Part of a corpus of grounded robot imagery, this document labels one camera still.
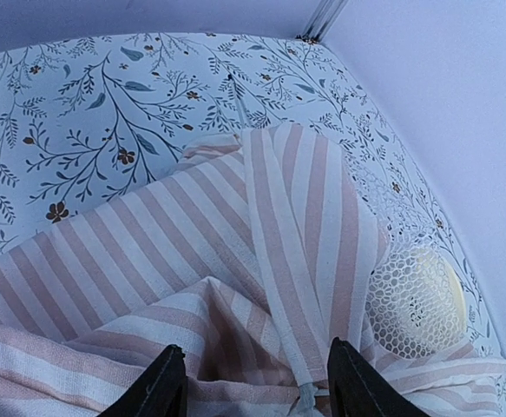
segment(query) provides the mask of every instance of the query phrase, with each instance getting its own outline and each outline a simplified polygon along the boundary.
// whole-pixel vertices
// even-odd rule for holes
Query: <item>mesh bag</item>
[[[463,291],[440,255],[436,224],[364,165],[348,162],[359,195],[389,235],[389,255],[372,273],[366,301],[376,340],[405,359],[455,344],[466,329]]]
[[[405,359],[455,344],[466,326],[458,286],[429,235],[403,232],[369,280],[366,312],[376,340]]]

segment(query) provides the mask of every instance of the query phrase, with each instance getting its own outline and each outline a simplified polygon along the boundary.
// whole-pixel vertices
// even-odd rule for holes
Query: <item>blue-gray leaf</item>
[[[154,91],[153,89],[150,89],[146,85],[138,83],[137,81],[127,81],[125,83],[125,88],[130,89],[131,91]]]
[[[154,146],[152,143],[150,143],[148,140],[146,140],[144,137],[139,135],[137,133],[137,141],[141,144],[141,146],[149,153],[153,155],[158,155],[158,152],[156,152],[156,149],[154,149]]]
[[[304,91],[306,91],[307,93],[311,93],[311,94],[314,94],[314,88],[311,87],[310,85],[304,85],[304,84],[295,84],[297,87],[299,87],[300,89],[303,89]]]
[[[96,109],[97,107],[100,107],[104,104],[104,100],[106,99],[106,96],[104,93],[100,93],[96,100],[93,101],[93,103],[87,107],[87,110],[89,109]]]
[[[379,135],[382,139],[384,139],[386,142],[389,142],[389,141],[390,141],[390,138],[389,138],[388,136],[386,136],[386,135],[384,135],[384,134],[382,134],[382,133],[378,132],[377,130],[376,130],[376,133],[378,133],[378,135]]]
[[[131,61],[139,61],[141,58],[145,56],[142,52],[138,50],[128,50],[122,47],[122,52],[131,60]]]

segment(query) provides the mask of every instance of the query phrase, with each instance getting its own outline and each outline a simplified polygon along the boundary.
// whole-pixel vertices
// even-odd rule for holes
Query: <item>white floral bedsheet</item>
[[[164,176],[207,132],[299,122],[340,142],[392,235],[432,233],[461,277],[468,332],[501,354],[460,249],[415,163],[342,63],[302,41],[215,34],[102,36],[0,53],[0,254]],[[496,382],[506,415],[506,375]]]

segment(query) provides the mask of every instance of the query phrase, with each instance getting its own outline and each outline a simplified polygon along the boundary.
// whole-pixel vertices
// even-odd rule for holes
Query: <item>pink and white striped cloth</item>
[[[337,144],[290,123],[205,137],[170,177],[0,257],[0,416],[97,415],[168,344],[189,415],[328,415],[335,336],[431,415],[497,414],[506,361],[374,341],[385,250]]]

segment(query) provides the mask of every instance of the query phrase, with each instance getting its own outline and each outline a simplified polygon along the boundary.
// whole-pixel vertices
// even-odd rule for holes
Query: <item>white wall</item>
[[[506,0],[351,0],[326,43],[430,180],[506,353]]]
[[[0,51],[153,30],[295,37],[318,0],[0,0]]]

